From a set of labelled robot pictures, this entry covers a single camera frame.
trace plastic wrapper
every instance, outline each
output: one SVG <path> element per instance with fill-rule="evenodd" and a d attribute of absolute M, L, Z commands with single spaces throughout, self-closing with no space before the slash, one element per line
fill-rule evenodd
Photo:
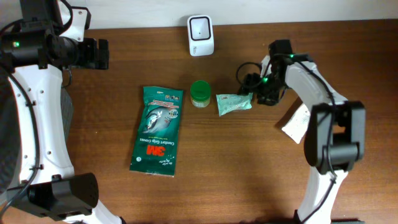
<path fill-rule="evenodd" d="M 223 116 L 226 113 L 237 110 L 251 109 L 251 99 L 253 93 L 247 96 L 235 94 L 220 94 L 216 95 L 218 104 L 218 115 Z"/>
<path fill-rule="evenodd" d="M 130 170 L 175 175 L 182 90 L 144 87 L 144 112 L 137 132 Z"/>

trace label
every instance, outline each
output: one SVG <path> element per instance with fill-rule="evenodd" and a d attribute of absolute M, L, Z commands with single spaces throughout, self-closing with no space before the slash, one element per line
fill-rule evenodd
<path fill-rule="evenodd" d="M 210 103 L 210 98 L 209 98 L 208 100 L 204 101 L 204 102 L 198 102 L 198 101 L 195 101 L 195 100 L 191 97 L 191 102 L 192 102 L 192 104 L 193 104 L 194 106 L 196 106 L 197 108 L 205 108 L 205 107 L 207 107 L 207 106 L 209 105 L 209 103 Z"/>
<path fill-rule="evenodd" d="M 300 144 L 305 132 L 308 129 L 311 112 L 309 112 L 305 104 L 297 109 L 289 122 L 282 128 L 282 131 L 291 137 L 297 144 Z"/>

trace green cap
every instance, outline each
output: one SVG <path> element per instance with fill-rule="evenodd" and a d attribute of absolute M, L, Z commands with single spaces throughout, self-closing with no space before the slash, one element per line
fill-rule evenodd
<path fill-rule="evenodd" d="M 191 86 L 191 97 L 195 101 L 203 102 L 210 98 L 211 88 L 209 83 L 199 80 L 192 84 Z"/>

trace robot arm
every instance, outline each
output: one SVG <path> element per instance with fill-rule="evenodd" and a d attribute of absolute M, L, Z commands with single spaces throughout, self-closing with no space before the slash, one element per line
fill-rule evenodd
<path fill-rule="evenodd" d="M 65 25 L 58 4 L 69 9 Z M 22 30 L 2 35 L 0 45 L 0 72 L 9 77 L 14 92 L 21 137 L 20 185 L 8 188 L 7 198 L 13 207 L 55 221 L 125 223 L 98 200 L 93 174 L 75 176 L 65 144 L 69 124 L 62 119 L 62 70 L 108 69 L 108 41 L 99 40 L 97 48 L 95 39 L 84 38 L 91 18 L 87 8 L 71 7 L 65 0 L 21 0 L 21 8 Z M 15 162 L 8 163 L 14 169 Z"/>
<path fill-rule="evenodd" d="M 335 99 L 335 103 L 337 105 L 343 105 L 347 99 L 337 93 L 332 87 L 326 82 L 326 80 L 321 76 L 319 71 L 317 70 L 317 66 L 313 62 L 302 62 L 307 68 L 309 68 L 313 73 L 315 73 L 319 78 L 321 78 L 332 92 L 333 97 Z M 299 63 L 294 63 L 289 65 L 286 70 L 285 82 L 287 86 L 291 89 L 295 90 L 298 96 L 301 98 L 305 106 L 311 111 L 314 105 L 320 105 L 322 103 L 326 103 L 328 105 L 331 104 L 331 100 L 328 97 L 327 92 L 325 91 L 324 86 L 320 84 L 318 80 L 316 80 L 313 76 L 309 75 L 308 72 L 301 66 Z M 307 139 L 307 145 L 313 144 L 311 140 Z M 344 149 L 349 150 L 350 146 L 342 145 Z M 312 157 L 312 152 L 308 152 L 307 160 L 310 160 Z M 335 177 L 328 170 L 325 174 L 321 174 L 320 171 L 316 167 L 310 168 L 310 177 L 308 180 L 307 191 L 305 193 L 304 200 L 297 210 L 295 219 L 296 221 L 302 222 L 310 214 L 312 214 L 315 210 L 316 212 L 308 219 L 306 219 L 306 224 L 317 224 L 317 223 L 330 223 L 330 215 L 331 209 L 333 208 L 333 203 L 337 196 L 338 189 L 343 182 L 343 180 L 347 177 L 348 171 L 347 169 L 336 170 L 336 179 L 335 183 L 331 184 L 331 180 Z"/>
<path fill-rule="evenodd" d="M 311 166 L 310 178 L 294 221 L 330 223 L 338 189 L 354 163 L 364 154 L 364 106 L 360 102 L 347 101 L 332 89 L 308 55 L 293 54 L 289 40 L 276 40 L 270 44 L 269 54 L 263 65 L 259 65 L 263 68 L 261 75 L 248 74 L 241 83 L 236 74 L 242 84 L 239 93 L 256 93 L 259 104 L 274 106 L 280 101 L 280 91 L 291 88 L 311 111 L 304 142 L 305 157 Z M 330 131 L 333 129 L 330 126 L 332 119 L 333 124 L 345 127 L 343 133 Z"/>

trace white wall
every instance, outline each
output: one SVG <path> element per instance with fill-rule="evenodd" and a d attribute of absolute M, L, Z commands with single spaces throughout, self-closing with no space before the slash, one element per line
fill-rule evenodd
<path fill-rule="evenodd" d="M 214 25 L 396 19 L 398 0 L 68 0 L 87 5 L 91 29 L 185 26 L 193 14 Z M 0 26 L 21 18 L 19 0 L 0 0 Z"/>

